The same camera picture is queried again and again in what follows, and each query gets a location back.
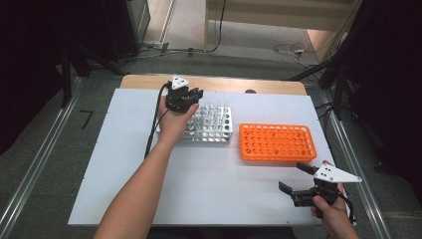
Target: orange rack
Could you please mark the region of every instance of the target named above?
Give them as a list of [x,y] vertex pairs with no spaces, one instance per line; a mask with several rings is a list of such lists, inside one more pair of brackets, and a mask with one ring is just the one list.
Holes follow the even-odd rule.
[[310,162],[317,157],[305,125],[241,123],[239,139],[244,160]]

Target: black curtain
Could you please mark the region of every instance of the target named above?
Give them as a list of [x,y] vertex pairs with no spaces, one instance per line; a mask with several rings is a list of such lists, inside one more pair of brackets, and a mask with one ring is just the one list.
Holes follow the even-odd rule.
[[363,1],[366,24],[347,49],[346,77],[359,88],[349,102],[382,141],[382,164],[407,179],[422,201],[422,4]]
[[1,2],[0,153],[63,85],[53,27],[37,2]]

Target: gray floor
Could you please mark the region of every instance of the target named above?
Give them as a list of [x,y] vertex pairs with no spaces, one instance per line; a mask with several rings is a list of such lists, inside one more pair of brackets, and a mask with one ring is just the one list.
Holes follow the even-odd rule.
[[[293,32],[293,35],[301,35],[294,42],[309,41],[304,31],[293,30]],[[291,38],[293,35],[285,34],[286,38],[281,38],[279,44],[293,43]],[[269,55],[269,51],[272,52],[272,49],[263,50],[258,47],[258,50],[252,50],[252,52],[260,51],[262,53],[258,54],[259,58],[253,58],[248,55],[249,53],[243,50],[237,51],[237,49],[229,48],[229,44],[222,41],[221,50],[224,51],[216,52],[213,55],[195,54],[192,58],[188,58],[186,54],[173,54],[157,58],[140,58],[153,55],[152,52],[147,53],[149,55],[142,54],[138,59],[120,62],[118,66],[133,74],[178,74],[263,80],[285,80],[304,69],[302,65],[292,61],[288,55],[282,56],[273,52],[272,54],[275,54],[277,59],[273,57],[263,59],[262,56]],[[312,55],[306,62],[315,64],[315,55]],[[88,79],[83,79],[83,85],[73,111],[9,238],[90,238],[96,230],[95,227],[70,227],[67,225],[109,101],[114,89],[118,88],[121,82],[121,76],[116,76],[96,64],[93,64],[93,69],[91,76]],[[307,92],[312,97],[315,106],[319,106],[324,101],[322,91],[317,87],[316,77],[311,76],[308,79],[303,79],[302,82],[306,85]],[[4,210],[8,199],[19,186],[26,170],[36,156],[56,119],[61,100],[62,95],[58,93],[28,125],[12,148],[0,155],[0,211]],[[84,129],[83,126],[88,115],[81,110],[94,112]],[[318,114],[320,115],[324,111],[325,109],[318,110]],[[373,170],[377,158],[373,153],[371,138],[360,122],[353,122],[349,118],[348,112],[343,112],[343,117],[347,135],[352,142],[365,179],[384,216],[391,238],[422,238],[422,230],[420,230],[422,210],[410,185],[398,176]],[[331,144],[337,166],[348,170],[348,164],[345,162],[343,151],[331,123],[327,128],[327,140]],[[356,186],[348,184],[346,189],[356,210],[355,214],[358,220],[356,230],[360,237],[376,238]],[[207,233],[209,238],[217,238],[214,236],[219,234],[213,229],[218,230],[219,228],[207,230],[207,232],[211,231],[211,233]],[[319,226],[295,227],[294,231],[297,238],[325,238],[325,233]]]

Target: metal rail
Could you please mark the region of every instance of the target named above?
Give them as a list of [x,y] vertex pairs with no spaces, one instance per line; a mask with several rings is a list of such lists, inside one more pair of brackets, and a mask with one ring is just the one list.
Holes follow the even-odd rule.
[[[332,99],[327,91],[322,92],[322,98],[325,103],[332,102]],[[330,120],[340,143],[341,149],[344,153],[344,157],[350,168],[350,173],[358,175],[362,178],[362,182],[356,183],[356,187],[360,198],[362,199],[363,206],[365,207],[369,221],[372,224],[376,238],[392,238],[387,225],[385,224],[381,210],[378,207],[376,199],[370,190],[370,186],[367,183],[362,169],[360,168],[356,154],[354,153],[350,140],[347,137],[347,133],[344,129],[342,121],[338,121],[334,115],[330,116]]]
[[44,165],[49,159],[52,149],[57,139],[59,138],[60,133],[62,132],[62,129],[69,118],[69,115],[72,112],[82,85],[82,79],[77,77],[73,84],[74,96],[71,98],[70,102],[64,109],[59,110],[59,113],[52,127],[50,128],[46,138],[43,141],[43,144],[34,157],[24,178],[22,179],[12,197],[9,199],[6,210],[0,220],[0,238],[9,237],[9,234],[12,231],[13,226],[19,217],[19,214],[24,208],[25,203],[27,202],[32,192],[32,189],[34,188],[35,183],[37,182],[38,177],[44,168]]

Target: forearm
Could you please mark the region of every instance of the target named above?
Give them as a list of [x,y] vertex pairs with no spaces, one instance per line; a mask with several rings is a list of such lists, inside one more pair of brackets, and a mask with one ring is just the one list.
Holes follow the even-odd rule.
[[158,205],[173,145],[159,141],[115,197],[96,238],[145,238]]

